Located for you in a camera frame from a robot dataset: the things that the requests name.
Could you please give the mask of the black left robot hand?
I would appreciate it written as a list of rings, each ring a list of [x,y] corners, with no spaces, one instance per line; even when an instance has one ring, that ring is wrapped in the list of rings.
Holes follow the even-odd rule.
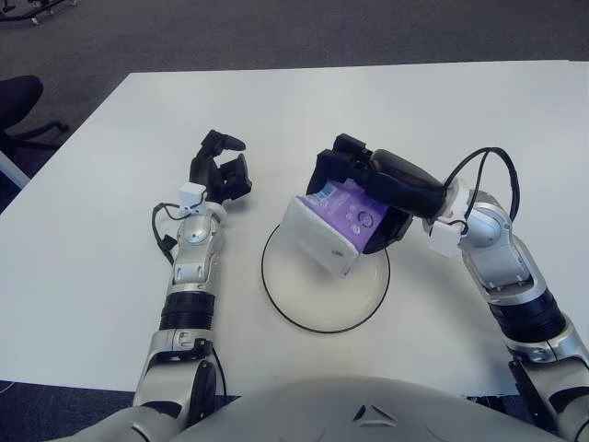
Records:
[[[222,165],[215,159],[224,151],[236,151],[239,155]],[[235,201],[251,192],[252,182],[248,176],[245,156],[246,145],[229,134],[210,130],[203,138],[201,148],[191,162],[190,182],[206,188],[206,201],[223,204]]]

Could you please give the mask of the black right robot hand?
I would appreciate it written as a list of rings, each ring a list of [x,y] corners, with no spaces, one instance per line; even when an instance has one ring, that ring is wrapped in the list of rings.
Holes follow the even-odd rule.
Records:
[[[318,154],[306,192],[318,192],[330,180],[352,180],[386,208],[375,233],[360,248],[363,254],[401,240],[413,217],[429,219],[439,213],[446,195],[445,185],[423,169],[386,150],[371,151],[347,134],[338,135],[330,150]]]

